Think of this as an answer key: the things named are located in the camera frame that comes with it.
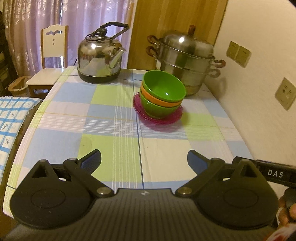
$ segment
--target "chair seat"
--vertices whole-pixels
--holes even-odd
[[[62,68],[42,69],[27,81],[27,85],[54,85],[63,71]]]

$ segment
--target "wall plate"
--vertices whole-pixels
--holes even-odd
[[[284,78],[276,91],[275,98],[285,110],[288,110],[296,98],[296,87],[289,80]]]
[[[235,58],[235,61],[242,67],[246,67],[247,63],[251,57],[251,51],[240,46],[239,51],[237,53],[237,56]]]
[[[238,51],[239,51],[239,45],[231,41],[229,44],[228,50],[226,52],[226,55],[232,60],[235,60],[235,57]]]

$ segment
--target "curtain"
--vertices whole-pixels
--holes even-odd
[[[69,26],[68,63],[73,65],[77,58],[77,49],[87,34],[107,22],[128,23],[131,26],[134,0],[62,0],[62,25]],[[122,28],[110,26],[107,36],[111,37]],[[127,66],[127,56],[131,39],[131,30],[117,39],[127,52],[123,55],[122,68]]]
[[[41,29],[60,23],[61,0],[4,0],[4,24],[13,64],[19,76],[33,76],[41,68]],[[60,58],[46,66],[61,67]]]
[[[104,23],[117,21],[131,25],[136,0],[4,0],[5,34],[13,63],[19,76],[33,76],[42,68],[41,29],[53,24],[69,26],[68,65],[77,57],[79,43]],[[108,27],[107,36],[119,32]],[[118,40],[127,53],[122,67],[127,65],[131,30]],[[61,68],[60,58],[46,58],[47,68]]]

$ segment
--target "finger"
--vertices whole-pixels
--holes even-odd
[[[286,225],[289,222],[289,215],[287,209],[282,208],[282,210],[279,212],[279,221],[281,225]]]
[[[296,203],[294,203],[289,209],[290,217],[296,220]]]
[[[284,207],[286,205],[285,195],[281,196],[279,199],[279,207]]]

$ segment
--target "kettle spout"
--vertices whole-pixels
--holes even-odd
[[[117,66],[124,52],[126,52],[126,49],[119,47],[119,50],[110,59],[109,68],[112,69]]]

